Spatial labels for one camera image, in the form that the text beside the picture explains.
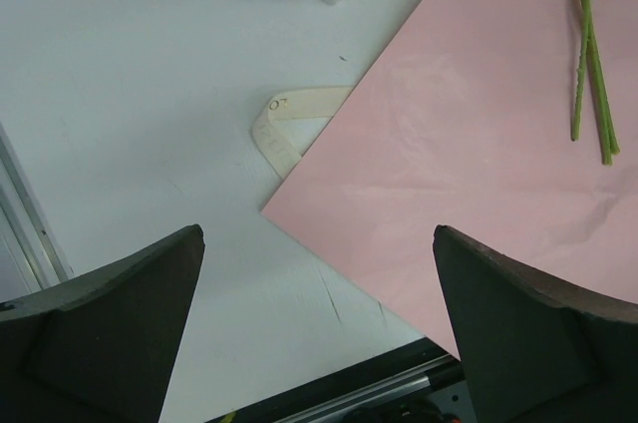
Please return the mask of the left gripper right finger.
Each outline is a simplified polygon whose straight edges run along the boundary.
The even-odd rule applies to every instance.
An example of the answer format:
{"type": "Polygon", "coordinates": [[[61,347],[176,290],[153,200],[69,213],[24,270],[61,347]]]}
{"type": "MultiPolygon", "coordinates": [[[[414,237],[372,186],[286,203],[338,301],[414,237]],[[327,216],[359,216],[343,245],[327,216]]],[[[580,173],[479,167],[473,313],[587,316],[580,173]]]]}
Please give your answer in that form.
{"type": "Polygon", "coordinates": [[[447,225],[433,252],[479,422],[636,421],[636,304],[447,225]]]}

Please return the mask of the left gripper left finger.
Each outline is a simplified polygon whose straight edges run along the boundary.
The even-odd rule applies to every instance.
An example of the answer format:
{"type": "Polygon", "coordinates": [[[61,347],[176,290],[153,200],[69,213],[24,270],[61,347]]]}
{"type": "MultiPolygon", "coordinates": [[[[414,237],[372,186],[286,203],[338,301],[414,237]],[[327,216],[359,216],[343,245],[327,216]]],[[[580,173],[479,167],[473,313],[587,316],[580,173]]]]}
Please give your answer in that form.
{"type": "Polygon", "coordinates": [[[203,257],[189,225],[2,303],[2,421],[159,421],[203,257]]]}

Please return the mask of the pink wrapping paper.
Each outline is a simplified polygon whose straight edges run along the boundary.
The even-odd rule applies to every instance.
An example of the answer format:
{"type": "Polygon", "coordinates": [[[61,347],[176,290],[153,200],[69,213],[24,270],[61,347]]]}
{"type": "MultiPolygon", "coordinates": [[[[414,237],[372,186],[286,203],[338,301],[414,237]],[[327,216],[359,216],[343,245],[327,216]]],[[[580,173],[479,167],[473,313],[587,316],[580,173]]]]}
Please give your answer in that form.
{"type": "Polygon", "coordinates": [[[570,138],[576,0],[423,0],[264,215],[448,352],[432,242],[447,224],[637,298],[637,0],[592,0],[620,154],[570,138]]]}

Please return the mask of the cream gold-lettered ribbon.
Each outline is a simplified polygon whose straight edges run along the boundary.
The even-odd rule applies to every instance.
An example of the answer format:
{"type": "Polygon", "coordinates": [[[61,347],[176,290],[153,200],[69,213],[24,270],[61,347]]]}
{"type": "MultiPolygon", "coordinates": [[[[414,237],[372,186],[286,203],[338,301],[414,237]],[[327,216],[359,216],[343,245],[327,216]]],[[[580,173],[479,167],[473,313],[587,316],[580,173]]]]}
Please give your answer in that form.
{"type": "Polygon", "coordinates": [[[352,93],[353,87],[323,87],[286,91],[273,96],[251,128],[253,142],[265,160],[284,181],[330,120],[352,93]],[[294,143],[283,123],[318,121],[314,134],[305,134],[303,143],[294,143]]]}

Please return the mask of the small peach flower stem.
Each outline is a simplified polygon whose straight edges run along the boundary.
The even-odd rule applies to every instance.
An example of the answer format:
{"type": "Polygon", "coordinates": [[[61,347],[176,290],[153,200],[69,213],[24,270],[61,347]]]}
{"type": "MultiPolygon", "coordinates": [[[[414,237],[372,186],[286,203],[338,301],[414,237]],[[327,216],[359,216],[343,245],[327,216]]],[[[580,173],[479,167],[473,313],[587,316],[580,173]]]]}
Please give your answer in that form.
{"type": "Polygon", "coordinates": [[[593,13],[587,49],[587,70],[585,75],[588,75],[589,77],[589,85],[592,93],[601,161],[604,166],[611,166],[613,163],[613,157],[620,153],[620,147],[612,120],[604,72],[595,34],[593,13]]]}

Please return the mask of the light pink rose stem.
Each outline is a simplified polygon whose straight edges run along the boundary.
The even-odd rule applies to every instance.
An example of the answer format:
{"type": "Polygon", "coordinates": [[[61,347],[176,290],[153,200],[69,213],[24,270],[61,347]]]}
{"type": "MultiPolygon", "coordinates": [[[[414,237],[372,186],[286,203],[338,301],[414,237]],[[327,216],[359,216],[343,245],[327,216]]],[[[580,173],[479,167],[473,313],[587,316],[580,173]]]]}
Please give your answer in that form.
{"type": "Polygon", "coordinates": [[[582,101],[585,83],[585,74],[587,70],[587,49],[589,43],[589,34],[591,28],[591,0],[579,0],[581,5],[581,41],[580,53],[577,67],[577,82],[575,90],[575,102],[573,108],[573,116],[571,121],[571,140],[573,142],[579,139],[580,123],[582,112],[582,101]]]}

